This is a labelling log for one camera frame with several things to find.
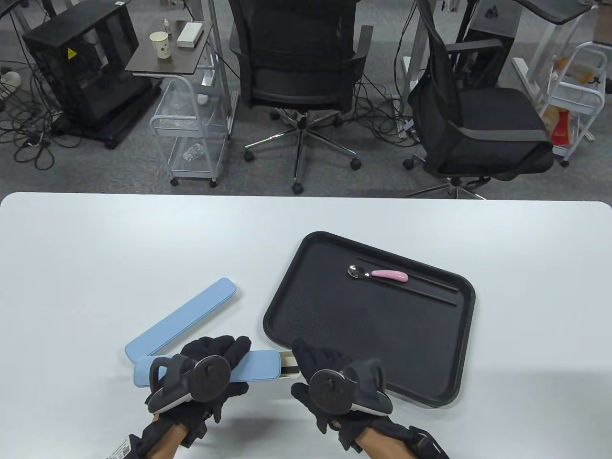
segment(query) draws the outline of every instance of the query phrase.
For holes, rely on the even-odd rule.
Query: glove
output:
[[[231,369],[236,368],[242,358],[247,355],[251,348],[251,340],[245,336],[234,340],[231,336],[222,336],[219,338],[203,337],[199,340],[192,341],[183,347],[181,354],[193,359],[193,365],[201,359],[208,356],[222,356],[228,361]],[[198,431],[202,423],[213,416],[215,423],[221,421],[221,408],[230,397],[246,394],[248,384],[245,382],[232,382],[217,398],[201,403],[198,401],[190,401],[181,403],[178,406],[162,413],[160,417],[167,417],[176,424],[184,425],[189,432]]]
[[[291,346],[297,366],[306,381],[310,381],[312,375],[319,370],[342,371],[353,360],[333,349],[318,349],[306,344],[302,339],[297,339]],[[291,395],[298,399],[316,417],[316,426],[321,433],[327,432],[327,427],[338,432],[338,439],[345,451],[353,447],[357,452],[362,449],[356,440],[368,427],[381,434],[395,438],[405,443],[412,441],[414,433],[405,427],[395,424],[388,417],[375,416],[361,411],[351,411],[342,416],[333,416],[324,412],[315,405],[310,398],[308,386],[297,382],[291,386]]]

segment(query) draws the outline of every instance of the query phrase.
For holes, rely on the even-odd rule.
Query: red package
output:
[[[556,147],[563,147],[572,142],[570,139],[570,113],[568,111],[559,113],[559,123],[557,127],[554,128],[550,139]]]

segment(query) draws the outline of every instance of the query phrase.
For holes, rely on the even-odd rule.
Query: black mesh chair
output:
[[[330,118],[340,124],[338,113],[352,108],[353,89],[364,72],[374,30],[361,27],[355,52],[356,0],[229,0],[229,4],[234,15],[229,48],[240,65],[242,101],[248,107],[273,107],[271,118],[282,117],[290,125],[284,132],[247,145],[244,159],[255,159],[251,148],[296,133],[296,195],[304,191],[298,177],[305,136],[350,154],[351,168],[359,169],[357,153],[313,129]],[[334,112],[308,122],[309,110]]]
[[[553,165],[553,144],[531,101],[516,89],[460,90],[451,57],[493,49],[498,40],[445,45],[433,22],[428,0],[417,0],[429,35],[427,69],[408,97],[414,129],[427,152],[424,170],[448,183],[410,193],[414,197],[448,189],[484,199],[473,190],[491,178],[511,181],[519,174],[543,173]],[[414,167],[414,157],[404,167]],[[462,183],[463,178],[476,180]]]

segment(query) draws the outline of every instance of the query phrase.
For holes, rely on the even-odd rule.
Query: white box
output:
[[[204,26],[199,22],[188,22],[176,40],[179,48],[195,48]]]

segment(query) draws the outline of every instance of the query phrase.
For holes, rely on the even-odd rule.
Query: chair base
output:
[[[403,196],[404,198],[414,198],[416,196],[422,196],[422,195],[427,195],[429,193],[435,193],[441,190],[447,190],[447,193],[453,198],[453,199],[459,199],[460,193],[464,192],[466,194],[468,194],[469,196],[471,196],[472,198],[478,199],[478,200],[483,200],[486,201],[486,198],[483,198],[482,196],[474,193],[473,191],[468,190],[466,187],[464,187],[461,184],[461,179],[447,179],[449,182],[443,185],[438,185],[437,187],[431,187],[431,188],[426,188],[424,190],[419,190],[416,192],[412,192],[410,194],[407,194],[406,196]]]
[[[309,123],[307,122],[307,116],[304,114],[298,114],[298,119],[293,119],[291,116],[289,116],[289,114],[285,110],[279,109],[279,108],[276,108],[275,110],[276,110],[276,113],[281,118],[283,118],[283,120],[287,124],[289,124],[291,127],[284,132],[280,132],[266,139],[246,145],[244,147],[244,160],[247,163],[250,163],[251,161],[255,160],[255,155],[251,151],[251,148],[253,147],[257,147],[259,145],[264,145],[266,143],[274,142],[275,140],[286,137],[289,134],[294,134],[294,133],[297,134],[296,161],[293,166],[293,186],[291,187],[295,195],[301,195],[304,192],[304,187],[299,182],[299,174],[300,174],[300,164],[302,162],[302,147],[304,145],[305,137],[308,137],[308,136],[312,137],[320,142],[323,142],[324,144],[332,146],[340,150],[341,152],[347,153],[350,156],[352,156],[353,159],[351,159],[351,169],[353,169],[354,171],[358,170],[361,167],[361,160],[357,157],[356,152],[346,148],[343,145],[340,145],[339,143],[334,142],[331,139],[328,139],[327,137],[313,130],[313,128],[316,127],[316,125],[319,124],[320,122],[325,121],[326,119],[329,119],[329,118],[336,118],[338,116],[337,112],[322,116]]]

